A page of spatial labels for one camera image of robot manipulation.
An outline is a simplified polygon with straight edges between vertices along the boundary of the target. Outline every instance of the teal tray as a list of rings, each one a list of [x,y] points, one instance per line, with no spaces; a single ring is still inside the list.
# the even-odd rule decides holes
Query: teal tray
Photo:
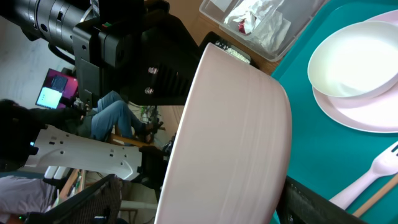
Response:
[[[326,199],[363,175],[373,159],[398,140],[398,134],[365,133],[330,119],[315,102],[307,77],[308,61],[316,47],[334,31],[396,9],[397,0],[330,1],[319,10],[272,74],[285,88],[292,108],[293,142],[288,175]],[[375,181],[347,212],[356,211],[391,178]],[[397,205],[398,187],[361,219],[377,224],[398,223]]]

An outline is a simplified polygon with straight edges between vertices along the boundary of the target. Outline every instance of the chopstick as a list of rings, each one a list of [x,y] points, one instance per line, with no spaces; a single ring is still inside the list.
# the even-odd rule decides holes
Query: chopstick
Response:
[[[354,212],[354,216],[360,217],[369,208],[371,208],[377,201],[380,200],[385,194],[388,193],[393,187],[398,184],[398,174],[395,175],[388,183],[386,183],[376,194],[374,194],[367,202],[365,202],[357,211]]]

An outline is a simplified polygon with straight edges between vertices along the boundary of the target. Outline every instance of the bowl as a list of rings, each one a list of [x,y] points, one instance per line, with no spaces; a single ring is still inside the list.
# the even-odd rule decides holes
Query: bowl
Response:
[[[365,21],[326,38],[308,64],[319,92],[339,98],[372,98],[398,82],[398,27]]]

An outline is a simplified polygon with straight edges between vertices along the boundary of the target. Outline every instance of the blue jeans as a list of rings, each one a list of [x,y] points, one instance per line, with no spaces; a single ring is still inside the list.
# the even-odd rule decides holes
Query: blue jeans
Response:
[[[92,139],[106,141],[115,124],[118,125],[122,137],[129,139],[132,139],[131,127],[137,133],[146,128],[115,91],[99,99],[96,110],[98,114],[94,115],[91,121]]]

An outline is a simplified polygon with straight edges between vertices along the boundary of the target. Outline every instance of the bolt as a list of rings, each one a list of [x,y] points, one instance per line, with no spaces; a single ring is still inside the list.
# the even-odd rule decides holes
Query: bolt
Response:
[[[159,70],[157,68],[148,68],[148,73],[156,75]]]
[[[154,89],[152,89],[151,87],[147,87],[145,89],[145,94],[151,95],[154,93]]]

